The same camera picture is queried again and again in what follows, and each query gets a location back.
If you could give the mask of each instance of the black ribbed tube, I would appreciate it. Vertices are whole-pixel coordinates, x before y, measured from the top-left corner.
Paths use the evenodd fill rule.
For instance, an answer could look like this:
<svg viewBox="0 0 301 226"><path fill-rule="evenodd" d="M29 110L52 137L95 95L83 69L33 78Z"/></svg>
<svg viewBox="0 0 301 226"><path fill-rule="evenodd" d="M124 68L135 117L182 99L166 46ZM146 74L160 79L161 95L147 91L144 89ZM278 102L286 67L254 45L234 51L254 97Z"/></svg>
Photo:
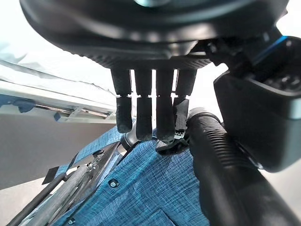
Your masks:
<svg viewBox="0 0 301 226"><path fill-rule="evenodd" d="M200 204L211 226L300 225L216 116L194 110L188 133L194 171L200 180Z"/></svg>

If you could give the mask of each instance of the gray surface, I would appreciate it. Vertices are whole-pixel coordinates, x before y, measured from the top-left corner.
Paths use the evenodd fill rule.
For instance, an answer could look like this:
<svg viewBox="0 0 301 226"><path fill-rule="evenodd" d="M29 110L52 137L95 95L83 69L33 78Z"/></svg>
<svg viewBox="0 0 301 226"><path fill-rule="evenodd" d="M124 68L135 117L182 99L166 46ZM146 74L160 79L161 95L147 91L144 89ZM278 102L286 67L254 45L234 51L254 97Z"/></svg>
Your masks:
<svg viewBox="0 0 301 226"><path fill-rule="evenodd" d="M0 190L44 177L113 126L0 115Z"/></svg>

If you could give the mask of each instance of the robotic hand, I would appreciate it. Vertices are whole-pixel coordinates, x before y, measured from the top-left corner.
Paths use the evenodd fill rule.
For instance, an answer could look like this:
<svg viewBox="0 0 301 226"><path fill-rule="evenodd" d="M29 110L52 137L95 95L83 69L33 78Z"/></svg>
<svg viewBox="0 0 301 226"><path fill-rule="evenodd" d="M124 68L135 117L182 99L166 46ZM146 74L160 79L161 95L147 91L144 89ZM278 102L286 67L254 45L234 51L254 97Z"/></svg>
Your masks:
<svg viewBox="0 0 301 226"><path fill-rule="evenodd" d="M151 71L156 70L157 151L179 153L190 142L196 175L211 188L204 189L209 200L203 212L212 225L300 224L254 169L256 165L277 172L301 155L301 41L282 36L275 28L288 0L20 2L28 22L49 42L111 69L121 133L132 129L130 70L134 70L140 95L136 137L141 141L152 138L149 95ZM186 123L186 97L192 92L197 69L210 62L226 63L229 68L214 82L227 133L221 126L213 128L235 141L231 149L234 156L240 156L240 165L236 167L235 160L229 163L234 166L230 169L213 150L214 139L205 145L210 137L208 124L191 119ZM172 103L175 69L177 97ZM208 166L212 177L204 174L201 165ZM214 182L222 186L215 187ZM256 191L252 195L250 187ZM274 201L267 204L261 199ZM219 214L223 217L216 218L221 221L214 219ZM239 214L242 218L235 221Z"/></svg>

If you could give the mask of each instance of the black plastic casing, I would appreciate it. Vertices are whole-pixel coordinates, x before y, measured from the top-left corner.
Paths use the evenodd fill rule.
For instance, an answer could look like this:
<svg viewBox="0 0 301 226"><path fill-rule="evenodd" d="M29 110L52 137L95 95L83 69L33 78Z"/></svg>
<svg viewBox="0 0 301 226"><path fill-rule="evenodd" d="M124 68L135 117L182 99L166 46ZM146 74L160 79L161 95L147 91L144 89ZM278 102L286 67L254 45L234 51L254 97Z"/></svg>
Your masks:
<svg viewBox="0 0 301 226"><path fill-rule="evenodd" d="M285 61L269 77L263 74L234 77L227 73L214 82L227 132L269 172L281 171L301 157L300 88L284 91L265 84L266 80L281 81L288 75L301 78L298 70L301 42L286 37L286 43L289 46L281 56Z"/></svg>

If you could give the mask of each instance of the black plastic housing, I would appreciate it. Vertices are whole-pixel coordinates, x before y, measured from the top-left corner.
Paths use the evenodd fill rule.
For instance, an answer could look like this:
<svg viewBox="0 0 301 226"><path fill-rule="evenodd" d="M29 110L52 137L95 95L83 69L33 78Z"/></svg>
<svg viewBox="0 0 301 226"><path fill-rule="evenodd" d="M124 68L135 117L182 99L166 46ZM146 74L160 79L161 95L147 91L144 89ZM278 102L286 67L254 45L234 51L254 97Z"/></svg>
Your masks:
<svg viewBox="0 0 301 226"><path fill-rule="evenodd" d="M214 89L226 130L265 170L281 171L301 157L301 92L229 73Z"/></svg>

